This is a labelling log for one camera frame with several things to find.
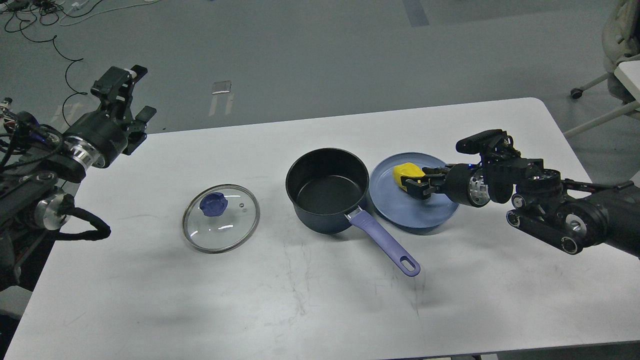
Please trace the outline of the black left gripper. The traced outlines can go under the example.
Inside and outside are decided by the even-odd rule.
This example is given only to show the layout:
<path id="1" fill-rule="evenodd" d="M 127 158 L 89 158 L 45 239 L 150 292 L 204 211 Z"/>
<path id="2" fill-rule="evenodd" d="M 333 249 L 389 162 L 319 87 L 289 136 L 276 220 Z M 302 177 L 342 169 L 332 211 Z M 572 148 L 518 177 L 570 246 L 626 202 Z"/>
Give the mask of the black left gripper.
<path id="1" fill-rule="evenodd" d="M 98 98 L 98 109 L 81 116 L 62 136 L 66 141 L 80 141 L 97 153 L 92 167 L 109 167 L 119 155 L 132 155 L 147 139 L 149 121 L 157 109 L 146 105 L 134 117 L 131 114 L 135 84 L 148 69 L 139 64 L 131 68 L 112 66 L 90 89 Z"/>

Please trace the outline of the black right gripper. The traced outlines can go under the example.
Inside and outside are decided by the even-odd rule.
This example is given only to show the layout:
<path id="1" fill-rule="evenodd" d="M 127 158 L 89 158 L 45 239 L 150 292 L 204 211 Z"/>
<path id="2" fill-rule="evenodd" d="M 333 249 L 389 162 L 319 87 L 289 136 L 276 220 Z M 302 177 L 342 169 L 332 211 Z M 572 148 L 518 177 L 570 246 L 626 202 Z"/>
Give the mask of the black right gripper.
<path id="1" fill-rule="evenodd" d="M 475 164 L 416 167 L 411 177 L 403 177 L 403 187 L 409 196 L 420 200 L 445 194 L 452 202 L 467 207 L 481 208 L 490 202 L 483 170 Z"/>

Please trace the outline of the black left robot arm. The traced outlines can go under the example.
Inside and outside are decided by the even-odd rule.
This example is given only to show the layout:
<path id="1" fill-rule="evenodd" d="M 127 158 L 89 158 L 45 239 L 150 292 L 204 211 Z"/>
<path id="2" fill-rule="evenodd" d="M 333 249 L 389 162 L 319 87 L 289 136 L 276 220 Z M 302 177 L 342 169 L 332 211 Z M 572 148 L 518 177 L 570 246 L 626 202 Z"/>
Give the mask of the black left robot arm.
<path id="1" fill-rule="evenodd" d="M 110 67 L 90 89 L 96 110 L 59 131 L 30 112 L 13 112 L 13 100 L 1 101 L 1 289 L 21 283 L 25 261 L 44 240 L 107 239 L 110 226 L 77 207 L 58 184 L 79 184 L 87 171 L 109 167 L 119 155 L 131 155 L 147 138 L 156 109 L 131 112 L 135 85 L 147 74 L 139 64 Z"/>

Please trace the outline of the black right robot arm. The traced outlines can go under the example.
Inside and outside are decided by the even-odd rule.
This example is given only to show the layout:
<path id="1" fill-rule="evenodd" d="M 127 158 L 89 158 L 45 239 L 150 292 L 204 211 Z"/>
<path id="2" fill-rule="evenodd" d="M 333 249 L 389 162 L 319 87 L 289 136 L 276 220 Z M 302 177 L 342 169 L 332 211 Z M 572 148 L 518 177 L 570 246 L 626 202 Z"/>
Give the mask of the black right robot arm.
<path id="1" fill-rule="evenodd" d="M 540 158 L 525 158 L 502 129 L 459 140 L 458 153 L 479 155 L 477 164 L 393 167 L 398 187 L 412 198 L 443 194 L 453 203 L 481 208 L 511 203 L 506 221 L 513 228 L 569 255 L 606 244 L 640 255 L 639 188 L 633 181 L 597 184 L 563 178 Z"/>

